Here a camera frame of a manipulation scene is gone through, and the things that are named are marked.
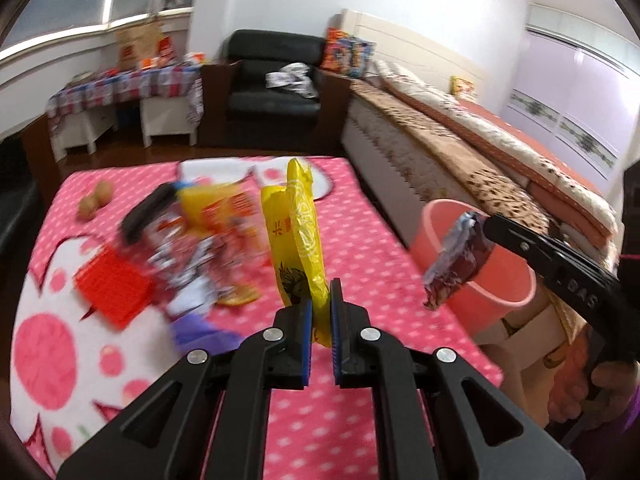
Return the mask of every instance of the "metal screw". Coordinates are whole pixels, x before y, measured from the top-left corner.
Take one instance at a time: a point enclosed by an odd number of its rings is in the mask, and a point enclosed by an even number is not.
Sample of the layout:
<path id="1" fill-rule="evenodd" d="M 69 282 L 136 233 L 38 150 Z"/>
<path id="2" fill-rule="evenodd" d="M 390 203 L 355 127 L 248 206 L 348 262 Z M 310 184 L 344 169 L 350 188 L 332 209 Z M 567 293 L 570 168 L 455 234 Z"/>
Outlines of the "metal screw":
<path id="1" fill-rule="evenodd" d="M 363 338 L 364 341 L 377 341 L 380 339 L 380 330 L 373 328 L 372 326 L 363 328 L 360 331 L 360 337 Z"/>
<path id="2" fill-rule="evenodd" d="M 280 341 L 284 337 L 284 332 L 279 328 L 272 326 L 268 328 L 264 332 L 262 332 L 262 337 L 267 341 Z"/>
<path id="3" fill-rule="evenodd" d="M 201 365 L 207 360 L 207 353 L 204 350 L 191 350 L 187 354 L 187 361 L 192 365 Z"/>
<path id="4" fill-rule="evenodd" d="M 457 354 L 451 348 L 441 348 L 436 352 L 436 357 L 443 363 L 452 363 L 456 360 Z"/>

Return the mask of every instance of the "human hand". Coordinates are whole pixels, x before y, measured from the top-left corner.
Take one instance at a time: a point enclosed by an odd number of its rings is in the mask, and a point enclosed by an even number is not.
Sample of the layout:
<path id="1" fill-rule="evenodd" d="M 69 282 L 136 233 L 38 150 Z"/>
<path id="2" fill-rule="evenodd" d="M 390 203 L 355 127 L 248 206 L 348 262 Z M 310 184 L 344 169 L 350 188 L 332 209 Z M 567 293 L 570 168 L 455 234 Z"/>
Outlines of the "human hand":
<path id="1" fill-rule="evenodd" d="M 591 382 L 595 386 L 610 391 L 602 403 L 585 402 L 589 393 L 589 383 L 584 367 L 589 358 L 588 334 L 586 326 L 569 348 L 564 365 L 554 377 L 554 386 L 549 394 L 547 409 L 549 419 L 565 422 L 578 418 L 584 409 L 589 412 L 587 428 L 592 430 L 605 422 L 622 415 L 631 402 L 640 381 L 638 363 L 605 362 L 595 367 Z"/>

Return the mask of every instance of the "cream headboard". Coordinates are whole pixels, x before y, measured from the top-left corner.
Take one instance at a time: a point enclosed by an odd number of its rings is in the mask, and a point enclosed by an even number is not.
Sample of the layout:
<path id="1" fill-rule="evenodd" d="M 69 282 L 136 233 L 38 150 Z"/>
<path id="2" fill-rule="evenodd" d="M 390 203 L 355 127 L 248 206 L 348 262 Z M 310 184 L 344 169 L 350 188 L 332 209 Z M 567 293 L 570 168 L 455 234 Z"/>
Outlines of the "cream headboard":
<path id="1" fill-rule="evenodd" d="M 449 92 L 450 78 L 457 75 L 476 83 L 476 92 L 481 95 L 486 73 L 466 57 L 408 28 L 364 12 L 344 9 L 340 21 L 339 28 L 345 32 L 376 43 L 373 59 L 395 61 L 443 92 Z"/>

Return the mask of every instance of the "pink polka dot blanket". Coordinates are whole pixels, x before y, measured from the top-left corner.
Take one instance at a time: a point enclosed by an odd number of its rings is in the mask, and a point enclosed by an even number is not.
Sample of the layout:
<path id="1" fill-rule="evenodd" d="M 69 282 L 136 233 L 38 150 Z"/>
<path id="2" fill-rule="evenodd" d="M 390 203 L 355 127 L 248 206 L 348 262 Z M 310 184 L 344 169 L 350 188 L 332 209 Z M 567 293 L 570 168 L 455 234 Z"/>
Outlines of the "pink polka dot blanket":
<path id="1" fill-rule="evenodd" d="M 366 307 L 376 326 L 410 348 L 450 346 L 498 384 L 500 370 L 479 352 L 450 310 L 423 307 L 414 263 L 360 191 L 350 165 L 339 158 L 313 162 L 334 183 L 316 210 L 327 278 L 340 277 L 345 300 Z M 11 423 L 52 477 L 65 458 L 179 358 L 159 309 L 146 308 L 117 332 L 99 314 L 87 315 L 90 306 L 71 280 L 114 236 L 127 207 L 173 180 L 175 171 L 175 164 L 158 164 L 72 175 L 47 216 L 47 233 L 39 238 L 40 252 L 31 262 L 18 306 L 10 387 Z M 95 224 L 75 224 L 75 200 L 100 178 L 117 181 L 118 193 L 106 208 L 109 220 L 100 224 L 98 216 Z M 215 307 L 210 322 L 242 336 L 270 326 L 282 304 L 273 269 L 264 267 L 256 283 L 262 292 L 258 301 L 241 308 Z M 302 392 L 275 390 L 271 396 L 264 478 L 374 479 L 376 463 L 370 391 L 337 388 L 331 349 L 314 345 L 310 386 Z"/>

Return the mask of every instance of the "red square sponge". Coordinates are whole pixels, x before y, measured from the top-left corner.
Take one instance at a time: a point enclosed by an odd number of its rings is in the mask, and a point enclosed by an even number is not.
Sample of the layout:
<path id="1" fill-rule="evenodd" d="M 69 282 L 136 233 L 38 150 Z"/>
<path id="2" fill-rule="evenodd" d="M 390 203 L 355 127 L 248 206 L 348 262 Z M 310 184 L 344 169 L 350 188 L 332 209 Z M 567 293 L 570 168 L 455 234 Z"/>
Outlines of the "red square sponge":
<path id="1" fill-rule="evenodd" d="M 122 330 L 151 302 L 154 282 L 109 245 L 74 276 L 76 289 L 111 324 Z"/>

